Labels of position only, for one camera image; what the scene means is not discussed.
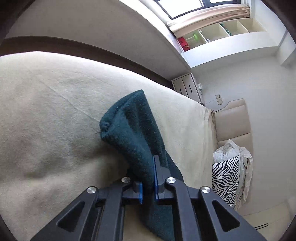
window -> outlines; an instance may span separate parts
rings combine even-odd
[[[222,4],[241,3],[241,0],[154,0],[173,20],[198,9]]]

beige bed sheet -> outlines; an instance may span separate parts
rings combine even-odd
[[[188,186],[212,185],[210,110],[125,69],[54,53],[0,57],[0,214],[30,240],[88,186],[125,174],[99,137],[117,100],[143,89],[166,150]],[[159,240],[128,207],[124,240]]]

silver screw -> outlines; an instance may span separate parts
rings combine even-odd
[[[131,178],[130,178],[130,177],[123,177],[123,178],[121,179],[121,181],[122,181],[123,183],[129,183],[129,182],[131,181]]]
[[[173,183],[176,182],[176,179],[173,178],[173,177],[168,177],[168,178],[167,178],[167,182],[173,184]]]
[[[202,187],[202,192],[203,193],[209,193],[210,191],[211,191],[211,189],[209,187],[207,187],[207,186]]]
[[[93,194],[93,193],[96,192],[96,188],[95,188],[95,187],[89,187],[89,188],[87,189],[87,192],[88,192],[89,194]]]

red box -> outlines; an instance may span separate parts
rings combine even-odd
[[[178,41],[181,45],[181,47],[183,48],[184,51],[187,51],[190,49],[189,45],[187,44],[187,41],[185,40],[184,37],[178,38]]]

teal towel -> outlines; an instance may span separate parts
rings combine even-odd
[[[128,175],[143,182],[144,200],[141,221],[159,238],[174,241],[171,206],[157,206],[154,199],[152,155],[159,155],[160,164],[171,176],[183,176],[169,154],[143,90],[135,91],[117,101],[100,121],[101,139],[113,145],[128,161]]]

